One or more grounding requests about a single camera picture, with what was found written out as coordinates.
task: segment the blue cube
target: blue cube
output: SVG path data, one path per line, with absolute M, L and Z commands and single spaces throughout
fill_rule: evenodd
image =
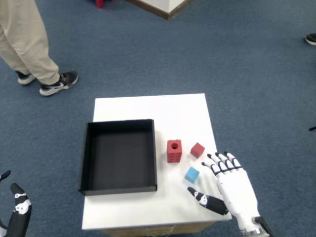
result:
M 194 183 L 198 177 L 198 174 L 199 174 L 199 171 L 197 171 L 193 167 L 190 167 L 190 169 L 188 170 L 188 172 L 184 178 L 186 180 L 190 181 L 191 183 Z

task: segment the person's leg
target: person's leg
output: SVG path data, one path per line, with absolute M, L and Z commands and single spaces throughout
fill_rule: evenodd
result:
M 16 54 L 14 49 L 9 44 L 8 40 L 5 37 L 3 28 L 0 25 L 0 57 L 13 68 L 19 78 L 18 82 L 22 85 L 27 85 L 31 83 L 35 77 L 30 73 L 29 69 L 22 62 L 20 57 Z
M 20 58 L 19 64 L 23 62 L 40 83 L 56 83 L 58 66 L 48 56 L 46 30 L 35 1 L 1 0 L 0 8 L 0 24 L 8 44 Z M 25 68 L 20 72 L 28 73 Z

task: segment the hole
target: hole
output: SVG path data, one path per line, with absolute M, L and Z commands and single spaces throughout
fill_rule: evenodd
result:
M 177 148 L 178 148 L 178 144 L 172 143 L 171 147 L 172 147 L 173 149 L 177 149 Z

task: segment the sneaker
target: sneaker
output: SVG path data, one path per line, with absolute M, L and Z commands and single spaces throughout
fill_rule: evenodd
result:
M 308 34 L 305 36 L 305 40 L 310 45 L 316 46 L 316 34 Z
M 43 96 L 49 96 L 56 94 L 61 90 L 67 90 L 74 86 L 78 80 L 78 74 L 76 72 L 68 72 L 60 74 L 59 81 L 53 85 L 40 85 L 40 94 Z
M 16 73 L 19 76 L 18 83 L 21 85 L 28 85 L 36 79 L 32 74 L 24 75 L 23 73 L 18 71 L 16 71 Z

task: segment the white robotic hand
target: white robotic hand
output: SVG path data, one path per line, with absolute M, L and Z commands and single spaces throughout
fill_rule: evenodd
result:
M 0 182 L 7 178 L 11 172 L 0 175 Z M 25 237 L 31 212 L 31 202 L 24 192 L 17 184 L 11 185 L 11 191 L 15 199 L 15 208 L 12 212 L 8 226 L 4 225 L 0 220 L 0 237 Z
M 257 198 L 247 172 L 232 154 L 225 155 L 208 154 L 210 162 L 202 163 L 213 171 L 224 201 L 199 193 L 192 187 L 188 187 L 188 190 L 200 205 L 207 209 L 222 215 L 229 211 L 237 218 L 239 229 L 244 236 L 272 237 L 267 224 L 259 215 Z

